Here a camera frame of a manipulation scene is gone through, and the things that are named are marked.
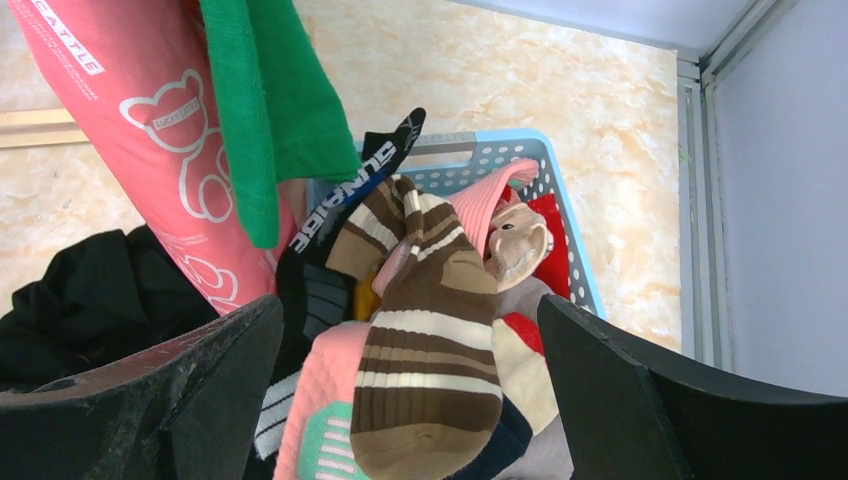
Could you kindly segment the mustard yellow striped sock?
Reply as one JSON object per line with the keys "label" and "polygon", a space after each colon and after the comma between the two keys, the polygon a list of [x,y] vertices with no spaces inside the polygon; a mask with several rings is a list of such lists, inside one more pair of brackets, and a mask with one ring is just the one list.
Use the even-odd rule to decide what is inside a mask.
{"label": "mustard yellow striped sock", "polygon": [[373,289],[376,275],[376,271],[370,272],[354,287],[352,315],[356,321],[368,322],[380,306],[381,298]]}

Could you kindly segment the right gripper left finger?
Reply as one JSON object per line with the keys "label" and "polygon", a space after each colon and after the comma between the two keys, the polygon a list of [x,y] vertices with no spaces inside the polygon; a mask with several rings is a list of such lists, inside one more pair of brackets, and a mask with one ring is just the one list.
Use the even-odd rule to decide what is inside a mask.
{"label": "right gripper left finger", "polygon": [[102,367],[1,396],[5,479],[238,479],[283,334],[263,296]]}

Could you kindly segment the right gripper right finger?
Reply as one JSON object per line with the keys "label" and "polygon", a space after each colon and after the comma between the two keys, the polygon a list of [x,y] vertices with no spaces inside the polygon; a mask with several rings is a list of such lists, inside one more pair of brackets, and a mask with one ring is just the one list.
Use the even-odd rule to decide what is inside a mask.
{"label": "right gripper right finger", "polygon": [[726,372],[556,295],[538,323],[577,479],[843,479],[847,401]]}

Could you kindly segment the beige and red animal sock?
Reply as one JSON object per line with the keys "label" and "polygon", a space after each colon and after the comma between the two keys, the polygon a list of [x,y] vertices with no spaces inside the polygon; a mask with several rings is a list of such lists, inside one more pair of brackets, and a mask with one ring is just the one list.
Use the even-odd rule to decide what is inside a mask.
{"label": "beige and red animal sock", "polygon": [[506,187],[490,221],[484,255],[497,291],[534,276],[553,293],[570,294],[568,240],[556,197],[544,194],[524,202]]}

